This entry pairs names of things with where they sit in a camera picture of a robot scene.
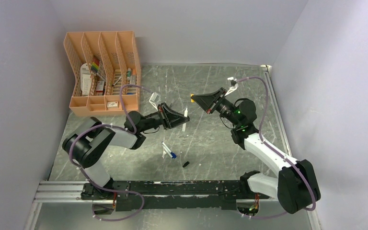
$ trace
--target orange desk organizer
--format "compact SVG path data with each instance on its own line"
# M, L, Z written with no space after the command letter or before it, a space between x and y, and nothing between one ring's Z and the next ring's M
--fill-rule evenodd
M75 86L69 104L77 116L122 115L120 88L127 82L127 69L136 70L136 85L140 85L141 68L133 31L114 32L69 32L64 39L64 48L75 76ZM93 57L100 59L105 69L106 83L102 96L96 96L98 78L91 70L91 88L89 95L82 95L80 67L92 63ZM115 86L113 83L122 76ZM125 87L122 99L127 111L138 111L140 89ZM108 102L119 102L118 108L107 108Z

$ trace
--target white wall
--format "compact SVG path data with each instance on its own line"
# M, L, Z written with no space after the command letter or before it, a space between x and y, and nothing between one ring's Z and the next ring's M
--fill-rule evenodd
M0 230L20 230L52 166L74 84L49 1L0 0Z
M273 64L307 0L51 0L68 31L133 30L142 62Z
M273 66L293 154L325 230L368 229L368 0L310 0Z

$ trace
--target blue marker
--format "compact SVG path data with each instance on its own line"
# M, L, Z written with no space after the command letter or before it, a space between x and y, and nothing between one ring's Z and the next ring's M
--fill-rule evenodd
M161 145L163 145L163 150L171 157L176 158L177 156L167 147L167 145L164 143L164 141L161 142Z

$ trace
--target gray marble floor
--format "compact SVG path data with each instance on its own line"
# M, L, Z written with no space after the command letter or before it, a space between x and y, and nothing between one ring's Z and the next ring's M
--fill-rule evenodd
M172 109L184 113L188 107L190 122L183 132L181 126L171 130L161 129L155 134L146 134L146 141L137 150L108 146L101 161L115 180L236 180L245 172L259 170L273 175L253 154L235 145L230 131L224 127L218 114L208 115L196 103L191 103L190 94L209 93L227 87L226 78L246 76L263 77L260 66L143 66L142 85L159 91L162 101L172 104ZM234 102L247 97L256 103L256 127L262 118L265 88L258 80L240 83L239 89L228 96ZM149 104L150 94L141 94L140 112L154 112ZM69 114L63 139L82 122L84 117ZM123 125L125 116L98 117L105 123ZM272 105L269 105L264 120L264 136L284 151L279 125ZM163 157L161 142L177 153L176 159ZM52 181L84 180L79 170L69 162L68 155L59 148L50 175Z

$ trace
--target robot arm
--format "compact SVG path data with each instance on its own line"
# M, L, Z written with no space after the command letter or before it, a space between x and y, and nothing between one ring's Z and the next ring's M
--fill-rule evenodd
M89 178L97 185L103 188L113 189L114 181L99 161L99 158L110 143L112 145L135 150L139 148L146 139L142 132L149 129L156 129L160 126L163 126L164 129L174 128L190 120L189 117L169 108L166 103L159 104L157 109L157 112L146 116L141 115L137 111L129 112L128 115L137 129L135 134L126 132L122 129L111 129L108 127L101 127L87 133L75 144L72 154L73 160L81 165ZM101 122L97 118L90 117L64 140L62 148L69 154L70 147L78 135L100 124ZM134 130L128 118L126 118L124 125L125 129L129 131ZM107 198L112 195L112 193L101 189L96 189L95 192L98 194L99 199Z
M237 82L234 79L228 80L236 89ZM241 181L244 182L246 190L278 199L284 210L291 214L311 205L312 199L308 188L290 165L292 163L307 179L315 200L319 200L321 194L311 163L307 160L298 161L272 144L270 144L270 147L277 153L269 148L264 143L268 141L264 139L263 135L259 134L259 130L253 124L253 121L257 118L254 102L247 98L241 98L233 104L225 98L228 92L224 88L220 88L213 93L193 95L191 99L207 114L217 111L221 118L229 120L233 124L230 132L235 144L257 156L275 173L276 178L265 176L259 171L245 173L241 176Z

